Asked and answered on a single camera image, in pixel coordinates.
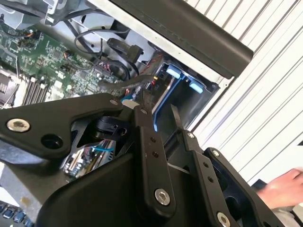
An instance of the finger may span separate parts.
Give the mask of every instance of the finger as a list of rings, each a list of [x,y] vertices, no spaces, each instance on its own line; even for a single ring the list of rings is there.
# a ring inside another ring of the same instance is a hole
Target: finger
[[[295,181],[299,184],[303,184],[303,173],[300,173],[298,176],[296,176]]]
[[[289,170],[285,175],[287,177],[290,177],[291,179],[295,179],[298,175],[300,175],[302,172],[298,169],[291,169]]]

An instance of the motherboard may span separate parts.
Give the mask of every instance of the motherboard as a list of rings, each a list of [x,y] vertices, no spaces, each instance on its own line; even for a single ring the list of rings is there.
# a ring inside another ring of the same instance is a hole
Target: motherboard
[[[108,83],[120,81],[111,73],[108,66],[94,65],[90,59],[71,52],[64,44],[34,27],[30,27],[26,31],[16,31],[7,25],[2,26],[0,65],[4,68],[11,67],[14,70],[16,57],[18,57],[21,72],[29,81],[34,78],[34,82],[43,83],[43,87],[49,89],[48,95],[52,96],[51,100],[102,92],[119,97],[124,93],[124,91],[99,89],[99,80]]]

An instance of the green circuit board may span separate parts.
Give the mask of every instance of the green circuit board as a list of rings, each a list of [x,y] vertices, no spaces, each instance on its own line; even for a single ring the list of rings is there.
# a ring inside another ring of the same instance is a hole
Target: green circuit board
[[[34,27],[26,31],[15,31],[4,25],[10,34],[34,34],[32,37],[19,38],[7,35],[0,31],[0,57],[1,64],[16,67],[16,55],[19,59],[21,70],[27,77],[44,80],[46,84],[60,85],[64,98],[73,95],[90,95],[108,92],[114,96],[121,96],[123,91],[99,90],[98,81],[105,80],[109,83],[119,81],[103,67],[92,68],[92,62],[77,53],[71,53],[70,60],[73,64],[89,70],[77,70],[65,59],[64,53],[68,48],[50,36],[36,30]]]

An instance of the screw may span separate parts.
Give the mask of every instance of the screw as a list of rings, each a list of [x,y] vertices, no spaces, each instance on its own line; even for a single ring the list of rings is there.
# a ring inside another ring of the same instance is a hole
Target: screw
[[[189,136],[190,138],[192,138],[192,139],[195,137],[191,132],[188,132],[187,134],[188,134],[188,136]]]
[[[226,217],[225,214],[223,214],[221,212],[218,212],[217,213],[217,218],[218,218],[219,222],[221,223],[221,225],[223,227],[231,227],[231,223],[230,223],[230,221],[228,220],[228,218]]]
[[[141,109],[141,112],[144,113],[144,114],[147,114],[147,111],[144,110],[144,109]]]
[[[155,198],[163,206],[168,206],[170,203],[169,194],[162,188],[155,191]]]
[[[114,105],[118,105],[118,102],[117,102],[116,100],[114,100],[114,99],[111,99],[111,100],[110,100],[110,103],[111,103],[111,104],[114,104]]]
[[[213,153],[216,157],[219,157],[219,156],[220,156],[219,152],[216,151],[216,150],[212,150],[212,153]]]
[[[30,124],[19,118],[9,120],[6,126],[9,130],[14,132],[26,132],[30,129]]]

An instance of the blue wire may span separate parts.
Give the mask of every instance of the blue wire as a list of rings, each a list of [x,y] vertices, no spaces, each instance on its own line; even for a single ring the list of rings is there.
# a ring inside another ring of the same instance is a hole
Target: blue wire
[[[132,99],[132,98],[133,98],[132,95],[125,96],[124,98],[121,99],[121,102],[122,102],[123,100]]]
[[[105,151],[105,152],[111,152],[114,150],[113,148],[105,149],[105,148],[97,148],[97,147],[94,147],[94,149],[98,151]]]

